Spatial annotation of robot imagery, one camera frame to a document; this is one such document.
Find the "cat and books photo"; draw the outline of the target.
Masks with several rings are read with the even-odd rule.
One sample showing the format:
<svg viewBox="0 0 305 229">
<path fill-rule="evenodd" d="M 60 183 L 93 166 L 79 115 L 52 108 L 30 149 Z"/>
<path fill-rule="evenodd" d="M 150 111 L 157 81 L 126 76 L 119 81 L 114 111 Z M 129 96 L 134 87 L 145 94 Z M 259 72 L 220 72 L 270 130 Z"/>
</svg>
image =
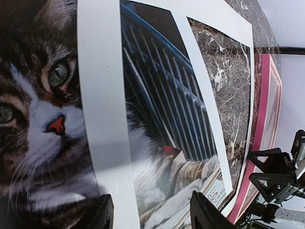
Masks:
<svg viewBox="0 0 305 229">
<path fill-rule="evenodd" d="M 119 0 L 139 229 L 172 229 L 220 156 L 168 10 Z M 102 195 L 81 97 L 77 1 L 0 3 L 0 226 L 78 229 Z"/>
</svg>

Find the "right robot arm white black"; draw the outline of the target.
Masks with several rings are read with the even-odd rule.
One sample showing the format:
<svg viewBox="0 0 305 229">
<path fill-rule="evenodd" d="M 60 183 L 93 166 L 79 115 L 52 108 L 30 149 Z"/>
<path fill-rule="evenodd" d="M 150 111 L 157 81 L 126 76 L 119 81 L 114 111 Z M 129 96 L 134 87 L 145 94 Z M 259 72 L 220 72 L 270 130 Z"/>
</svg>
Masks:
<svg viewBox="0 0 305 229">
<path fill-rule="evenodd" d="M 305 148 L 292 149 L 292 156 L 280 148 L 253 152 L 248 159 L 260 173 L 252 173 L 249 180 L 267 202 L 256 203 L 250 214 L 260 217 L 265 223 L 305 224 L 305 213 L 288 210 L 279 204 L 289 197 L 305 197 Z"/>
</svg>

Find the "pink wooden picture frame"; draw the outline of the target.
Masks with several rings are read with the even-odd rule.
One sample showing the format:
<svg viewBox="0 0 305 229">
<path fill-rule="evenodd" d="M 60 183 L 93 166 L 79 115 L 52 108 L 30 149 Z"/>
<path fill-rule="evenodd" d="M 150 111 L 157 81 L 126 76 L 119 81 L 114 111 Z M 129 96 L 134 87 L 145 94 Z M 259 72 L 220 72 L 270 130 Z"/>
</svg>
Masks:
<svg viewBox="0 0 305 229">
<path fill-rule="evenodd" d="M 283 87 L 279 71 L 271 55 L 262 54 L 259 57 L 262 58 L 262 79 L 253 151 L 267 150 L 274 147 Z M 250 203 L 258 194 L 258 190 L 249 180 L 249 176 L 253 172 L 258 173 L 260 170 L 252 162 L 248 162 L 235 206 L 228 217 L 229 221 L 233 224 L 245 213 Z"/>
</svg>

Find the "white photo mat board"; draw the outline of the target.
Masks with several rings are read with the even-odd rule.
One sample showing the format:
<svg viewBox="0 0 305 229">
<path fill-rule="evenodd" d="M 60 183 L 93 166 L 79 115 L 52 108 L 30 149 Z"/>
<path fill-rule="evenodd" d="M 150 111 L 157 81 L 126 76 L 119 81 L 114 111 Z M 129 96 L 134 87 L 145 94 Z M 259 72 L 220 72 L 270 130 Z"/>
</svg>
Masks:
<svg viewBox="0 0 305 229">
<path fill-rule="evenodd" d="M 229 181 L 211 82 L 188 19 L 207 24 L 249 48 L 253 47 L 252 25 L 223 0 L 149 0 L 147 4 L 173 15 L 207 106 L 224 181 Z M 140 220 L 126 121 L 119 1 L 78 1 L 77 39 L 84 119 L 98 184 L 102 193 L 112 196 L 114 228 L 137 229 Z"/>
</svg>

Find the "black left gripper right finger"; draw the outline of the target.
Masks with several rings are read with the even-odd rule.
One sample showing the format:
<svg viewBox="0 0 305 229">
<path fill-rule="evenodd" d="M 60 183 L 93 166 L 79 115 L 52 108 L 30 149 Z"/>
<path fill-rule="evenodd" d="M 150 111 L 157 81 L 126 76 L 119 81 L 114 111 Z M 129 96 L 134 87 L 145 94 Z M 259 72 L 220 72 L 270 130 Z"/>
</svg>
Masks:
<svg viewBox="0 0 305 229">
<path fill-rule="evenodd" d="M 200 192 L 193 191 L 190 201 L 191 226 L 193 229 L 234 229 L 233 225 Z"/>
</svg>

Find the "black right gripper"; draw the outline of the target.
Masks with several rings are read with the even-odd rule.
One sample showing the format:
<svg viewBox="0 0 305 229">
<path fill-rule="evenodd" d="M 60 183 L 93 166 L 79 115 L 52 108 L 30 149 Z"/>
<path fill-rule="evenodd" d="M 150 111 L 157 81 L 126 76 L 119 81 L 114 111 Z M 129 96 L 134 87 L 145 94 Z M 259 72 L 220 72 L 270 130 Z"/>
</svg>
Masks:
<svg viewBox="0 0 305 229">
<path fill-rule="evenodd" d="M 280 148 L 252 152 L 248 159 L 260 173 L 249 176 L 266 202 L 281 203 L 290 196 L 305 197 L 305 151 L 296 151 L 291 158 Z"/>
</svg>

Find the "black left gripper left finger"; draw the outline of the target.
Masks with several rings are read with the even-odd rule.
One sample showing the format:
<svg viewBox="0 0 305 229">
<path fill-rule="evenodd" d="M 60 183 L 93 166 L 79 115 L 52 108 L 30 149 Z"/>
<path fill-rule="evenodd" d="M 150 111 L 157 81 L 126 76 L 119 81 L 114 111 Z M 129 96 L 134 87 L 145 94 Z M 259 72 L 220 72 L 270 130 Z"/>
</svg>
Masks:
<svg viewBox="0 0 305 229">
<path fill-rule="evenodd" d="M 114 205 L 110 194 L 96 199 L 93 206 L 78 222 L 79 229 L 112 229 L 114 220 Z"/>
</svg>

